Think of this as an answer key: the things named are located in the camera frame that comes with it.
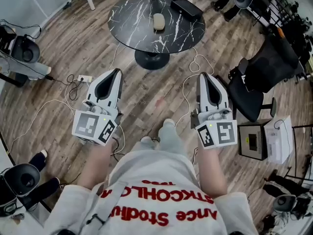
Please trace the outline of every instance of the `display screen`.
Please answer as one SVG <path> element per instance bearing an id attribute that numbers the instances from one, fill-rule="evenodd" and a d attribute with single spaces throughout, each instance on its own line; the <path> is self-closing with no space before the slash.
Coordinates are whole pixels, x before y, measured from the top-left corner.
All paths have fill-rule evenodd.
<path id="1" fill-rule="evenodd" d="M 249 134 L 249 148 L 252 151 L 257 151 L 257 136 L 256 134 Z"/>

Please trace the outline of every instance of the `black shoe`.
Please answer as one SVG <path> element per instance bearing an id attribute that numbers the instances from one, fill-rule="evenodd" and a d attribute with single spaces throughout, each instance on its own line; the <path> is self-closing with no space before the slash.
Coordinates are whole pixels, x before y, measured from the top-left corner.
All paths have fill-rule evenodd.
<path id="1" fill-rule="evenodd" d="M 269 176 L 267 179 L 265 179 L 265 181 L 267 181 L 267 182 L 269 182 L 269 181 L 274 181 L 275 177 L 277 176 L 277 173 L 278 173 L 278 170 L 275 169 L 275 170 L 270 174 L 270 176 Z"/>
<path id="2" fill-rule="evenodd" d="M 215 2 L 211 2 L 212 8 L 213 8 L 216 12 L 218 12 L 220 9 L 219 9 L 218 7 L 216 7 L 215 4 L 216 4 Z"/>
<path id="3" fill-rule="evenodd" d="M 226 22 L 229 22 L 229 21 L 230 21 L 230 19 L 227 18 L 227 17 L 225 16 L 225 14 L 224 14 L 224 19 L 225 19 Z"/>

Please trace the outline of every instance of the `black office chair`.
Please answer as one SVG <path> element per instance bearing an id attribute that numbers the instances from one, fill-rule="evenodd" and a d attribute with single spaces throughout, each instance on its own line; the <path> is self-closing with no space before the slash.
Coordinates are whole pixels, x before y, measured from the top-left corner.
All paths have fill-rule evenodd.
<path id="1" fill-rule="evenodd" d="M 294 74 L 298 58 L 285 37 L 268 35 L 259 52 L 250 60 L 243 58 L 231 70 L 225 84 L 233 104 L 234 119 L 238 109 L 249 121 L 255 122 L 261 109 L 270 109 L 272 117 L 276 113 L 276 100 L 263 105 L 264 93 L 285 78 Z"/>

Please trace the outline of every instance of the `chair armrest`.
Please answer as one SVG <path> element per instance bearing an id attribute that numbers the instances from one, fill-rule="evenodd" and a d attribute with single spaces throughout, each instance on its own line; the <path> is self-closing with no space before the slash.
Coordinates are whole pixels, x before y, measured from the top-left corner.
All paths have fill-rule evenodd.
<path id="1" fill-rule="evenodd" d="M 231 80 L 231 78 L 234 77 L 237 74 L 237 72 L 240 72 L 240 76 L 244 75 L 248 65 L 249 61 L 247 59 L 243 58 L 242 60 L 240 60 L 238 66 L 236 66 L 229 72 L 228 79 Z"/>
<path id="2" fill-rule="evenodd" d="M 240 60 L 237 68 L 239 72 L 241 73 L 241 75 L 245 74 L 248 65 L 249 65 L 249 61 L 247 59 L 243 58 L 242 60 Z"/>

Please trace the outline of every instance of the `white box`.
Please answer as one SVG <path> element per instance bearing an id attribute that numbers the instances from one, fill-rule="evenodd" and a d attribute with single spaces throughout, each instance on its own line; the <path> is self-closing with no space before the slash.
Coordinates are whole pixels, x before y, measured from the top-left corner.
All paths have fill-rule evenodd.
<path id="1" fill-rule="evenodd" d="M 274 117 L 264 126 L 268 149 L 268 161 L 283 164 L 293 151 L 290 116 Z"/>
<path id="2" fill-rule="evenodd" d="M 204 149 L 237 144 L 236 120 L 207 120 L 196 131 Z"/>

